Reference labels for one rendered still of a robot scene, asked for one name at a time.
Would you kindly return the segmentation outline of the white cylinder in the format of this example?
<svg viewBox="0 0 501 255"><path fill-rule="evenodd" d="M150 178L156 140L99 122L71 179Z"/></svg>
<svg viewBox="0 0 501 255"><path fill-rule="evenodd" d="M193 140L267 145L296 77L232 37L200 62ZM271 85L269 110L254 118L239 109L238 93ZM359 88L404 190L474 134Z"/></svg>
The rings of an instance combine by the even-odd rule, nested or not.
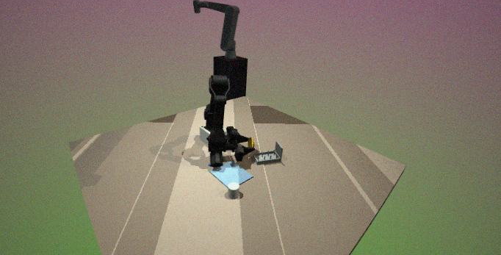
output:
<svg viewBox="0 0 501 255"><path fill-rule="evenodd" d="M228 197L232 200L239 197L239 185L236 182L228 184Z"/></svg>

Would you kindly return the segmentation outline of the light blue square mat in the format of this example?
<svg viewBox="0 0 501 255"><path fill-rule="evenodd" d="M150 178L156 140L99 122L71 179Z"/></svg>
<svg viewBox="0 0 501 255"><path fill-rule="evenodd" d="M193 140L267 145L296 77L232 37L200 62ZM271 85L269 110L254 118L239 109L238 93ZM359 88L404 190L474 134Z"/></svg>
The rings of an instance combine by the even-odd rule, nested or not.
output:
<svg viewBox="0 0 501 255"><path fill-rule="evenodd" d="M236 182L238 185L243 184L247 180L253 178L249 172L241 168L234 162L225 163L220 167L211 170L210 173L215 176L220 182L222 182L226 187L232 182Z"/></svg>

